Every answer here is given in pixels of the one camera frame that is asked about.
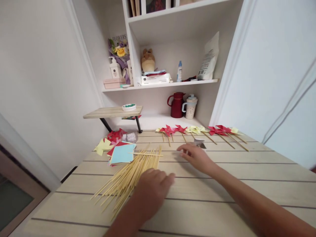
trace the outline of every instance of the yellow flower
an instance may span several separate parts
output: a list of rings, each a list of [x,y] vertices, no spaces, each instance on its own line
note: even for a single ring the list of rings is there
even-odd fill
[[[118,49],[118,56],[119,57],[123,57],[123,56],[125,56],[125,49],[124,48],[119,48]]]
[[[113,52],[116,53],[119,50],[119,48],[119,46],[115,47]]]

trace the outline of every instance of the door frame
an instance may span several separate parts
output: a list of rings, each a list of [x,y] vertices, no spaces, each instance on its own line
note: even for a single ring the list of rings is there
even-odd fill
[[[50,191],[56,191],[59,178],[33,151],[0,113],[0,144]]]
[[[2,151],[0,151],[0,174],[34,198],[33,201],[0,232],[0,237],[7,237],[48,195],[48,192],[10,160]]]

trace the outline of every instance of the white pump bottle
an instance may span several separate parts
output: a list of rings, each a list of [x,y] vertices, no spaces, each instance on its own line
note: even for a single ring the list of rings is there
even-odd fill
[[[112,63],[110,64],[112,78],[122,78],[122,70],[120,65],[117,63],[114,57],[109,58],[112,59]]]

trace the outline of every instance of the blue paper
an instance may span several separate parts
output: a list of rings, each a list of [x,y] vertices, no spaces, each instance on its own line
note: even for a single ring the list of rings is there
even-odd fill
[[[135,147],[135,144],[114,147],[110,164],[132,162],[134,159],[134,155],[130,153],[134,152]]]

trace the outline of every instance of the red pinwheel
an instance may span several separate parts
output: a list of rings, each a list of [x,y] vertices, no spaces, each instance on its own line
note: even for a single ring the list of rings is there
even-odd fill
[[[223,130],[223,132],[234,134],[234,133],[231,132],[230,128],[224,127],[223,125],[216,125],[216,127],[218,127],[219,129]]]
[[[188,127],[183,128],[183,127],[181,127],[180,125],[176,125],[176,126],[178,127],[178,131],[179,131],[179,132],[186,134],[186,133],[185,133],[185,130],[186,130]]]
[[[159,132],[165,132],[165,133],[168,135],[168,137],[170,137],[170,134],[171,134],[173,131],[172,131],[172,129],[171,129],[170,126],[166,125],[166,128],[160,129]]]
[[[210,129],[210,135],[218,134],[222,136],[227,136],[222,129],[216,129],[215,127],[208,127]]]
[[[110,141],[110,142],[115,142],[117,143],[120,139],[121,139],[121,133],[122,134],[126,134],[127,132],[125,132],[123,129],[119,129],[118,131],[116,132],[113,132],[111,131],[108,136],[107,136],[107,139]]]

